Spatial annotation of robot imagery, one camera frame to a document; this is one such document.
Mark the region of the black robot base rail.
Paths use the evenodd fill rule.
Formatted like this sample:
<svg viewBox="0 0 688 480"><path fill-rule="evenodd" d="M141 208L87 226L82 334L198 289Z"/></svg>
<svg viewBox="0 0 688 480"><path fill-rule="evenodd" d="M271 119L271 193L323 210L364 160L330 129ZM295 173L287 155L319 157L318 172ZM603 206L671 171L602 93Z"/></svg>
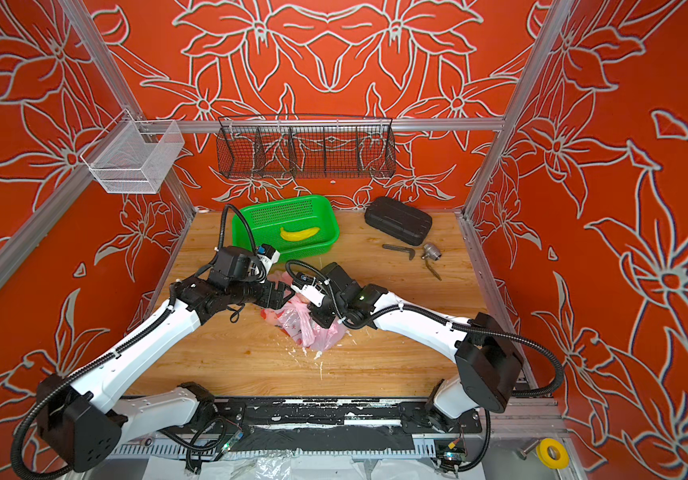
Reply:
<svg viewBox="0 0 688 480"><path fill-rule="evenodd" d="M221 428L227 438L241 432L228 451L235 458L282 452L421 459L453 440L470 446L483 432L474 410L436 427L426 401L413 397L218 397L215 407L226 420L198 442L217 439Z"/></svg>

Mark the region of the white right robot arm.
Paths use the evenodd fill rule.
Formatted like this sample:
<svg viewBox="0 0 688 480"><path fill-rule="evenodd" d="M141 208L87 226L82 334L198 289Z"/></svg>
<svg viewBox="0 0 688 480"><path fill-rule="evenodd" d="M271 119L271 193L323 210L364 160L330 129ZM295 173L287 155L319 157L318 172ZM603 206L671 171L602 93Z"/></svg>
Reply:
<svg viewBox="0 0 688 480"><path fill-rule="evenodd" d="M488 314L473 318L441 314L382 286L362 286L337 263L316 269L290 261L286 271L293 289L309 301L311 318L320 327L329 329L338 323L350 330L371 328L399 334L450 360L457 375L441 381L429 400L429 410L445 419L457 419L472 409L502 413L511 398L547 397L565 381L562 363L552 351L502 330ZM521 346L550 362L554 376L547 385L516 388L525 363Z"/></svg>

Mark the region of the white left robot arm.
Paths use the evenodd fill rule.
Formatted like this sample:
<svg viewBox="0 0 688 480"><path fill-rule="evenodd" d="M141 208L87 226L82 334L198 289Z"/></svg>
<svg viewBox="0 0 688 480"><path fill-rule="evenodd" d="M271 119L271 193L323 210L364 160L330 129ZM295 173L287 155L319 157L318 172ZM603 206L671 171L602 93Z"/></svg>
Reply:
<svg viewBox="0 0 688 480"><path fill-rule="evenodd" d="M166 304L103 355L66 377L53 374L37 388L37 399L14 431L10 460L21 479L57 479L86 472L120 444L170 427L203 433L219 420L215 398L204 387L184 383L164 394L125 398L128 388L164 353L215 314L255 304L278 310L294 293L283 282L235 282L220 288L190 277L170 287ZM36 472L24 460L27 433L34 429L65 465Z"/></svg>

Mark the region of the pink translucent plastic bag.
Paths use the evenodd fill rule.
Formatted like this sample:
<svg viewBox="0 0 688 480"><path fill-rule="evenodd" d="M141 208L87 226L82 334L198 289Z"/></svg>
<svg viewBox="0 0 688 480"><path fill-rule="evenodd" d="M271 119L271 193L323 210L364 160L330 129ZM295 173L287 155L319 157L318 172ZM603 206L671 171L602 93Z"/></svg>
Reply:
<svg viewBox="0 0 688 480"><path fill-rule="evenodd" d="M295 293L280 309L262 309L261 317L270 325L283 330L297 345L317 352L337 346L348 329L339 323L330 328L318 325L309 311L309 301Z"/></svg>

